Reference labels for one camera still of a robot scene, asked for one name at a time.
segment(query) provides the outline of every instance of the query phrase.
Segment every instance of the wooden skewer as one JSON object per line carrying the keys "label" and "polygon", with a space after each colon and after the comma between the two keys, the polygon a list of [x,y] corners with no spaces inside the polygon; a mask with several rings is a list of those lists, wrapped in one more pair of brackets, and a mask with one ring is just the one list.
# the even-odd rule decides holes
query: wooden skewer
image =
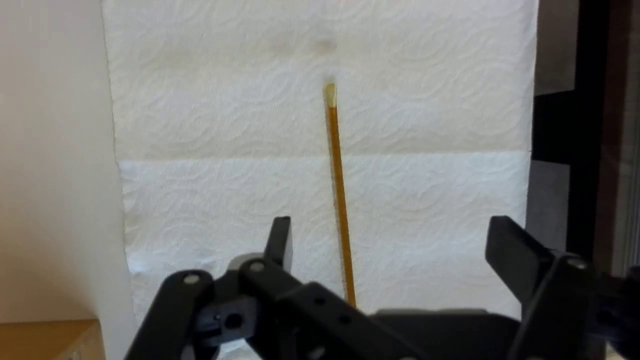
{"label": "wooden skewer", "polygon": [[344,191],[343,151],[341,151],[339,101],[337,101],[337,83],[334,81],[328,81],[325,85],[325,105],[327,105],[327,126],[328,126],[328,137],[330,137],[333,169],[334,169],[334,195],[337,195],[337,217],[339,217],[339,229],[341,229],[346,301],[356,306],[352,243],[351,243],[351,236],[348,236],[346,191]]}

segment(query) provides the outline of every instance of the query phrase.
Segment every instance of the paper towel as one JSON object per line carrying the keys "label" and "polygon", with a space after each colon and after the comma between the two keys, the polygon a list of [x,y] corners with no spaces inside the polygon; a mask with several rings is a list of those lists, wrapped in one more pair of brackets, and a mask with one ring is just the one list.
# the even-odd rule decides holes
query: paper towel
{"label": "paper towel", "polygon": [[107,0],[138,321],[292,215],[294,273],[343,292],[322,83],[339,83],[365,310],[516,314],[488,215],[525,217],[536,1]]}

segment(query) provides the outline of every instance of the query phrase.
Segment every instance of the screw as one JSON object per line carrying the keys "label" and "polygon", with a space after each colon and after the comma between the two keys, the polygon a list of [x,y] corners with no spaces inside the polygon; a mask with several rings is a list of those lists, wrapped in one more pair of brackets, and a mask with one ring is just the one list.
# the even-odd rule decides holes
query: screw
{"label": "screw", "polygon": [[189,286],[193,286],[193,284],[199,284],[199,281],[201,281],[201,275],[199,275],[199,273],[189,273],[189,275],[184,275],[182,281],[189,284]]}
{"label": "screw", "polygon": [[264,261],[253,261],[248,267],[250,267],[253,272],[263,272],[263,269],[264,269]]}
{"label": "screw", "polygon": [[586,261],[582,261],[580,257],[568,257],[566,259],[568,266],[574,266],[579,269],[585,269],[586,267]]}

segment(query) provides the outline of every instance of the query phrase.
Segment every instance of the embossed paper towel pattern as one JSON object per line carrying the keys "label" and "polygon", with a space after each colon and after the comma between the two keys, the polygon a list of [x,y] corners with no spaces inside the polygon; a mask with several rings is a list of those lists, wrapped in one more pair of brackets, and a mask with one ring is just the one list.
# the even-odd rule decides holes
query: embossed paper towel pattern
{"label": "embossed paper towel pattern", "polygon": [[322,81],[334,76],[363,308],[516,301],[488,215],[525,217],[536,1],[107,0],[127,251],[165,275],[264,246],[343,292]]}

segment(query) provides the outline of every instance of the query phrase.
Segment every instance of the wooden stick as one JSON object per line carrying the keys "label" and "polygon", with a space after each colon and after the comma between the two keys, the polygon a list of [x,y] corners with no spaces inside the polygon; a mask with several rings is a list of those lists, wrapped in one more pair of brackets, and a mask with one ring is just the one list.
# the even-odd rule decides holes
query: wooden stick
{"label": "wooden stick", "polygon": [[337,195],[337,217],[339,217],[339,229],[341,229],[346,301],[356,306],[352,243],[351,243],[351,236],[348,236],[346,191],[344,191],[343,151],[341,151],[339,101],[337,101],[337,83],[334,81],[328,81],[325,85],[325,105],[327,105],[327,126],[328,126],[328,140],[330,140],[333,169],[334,169],[334,195]]}

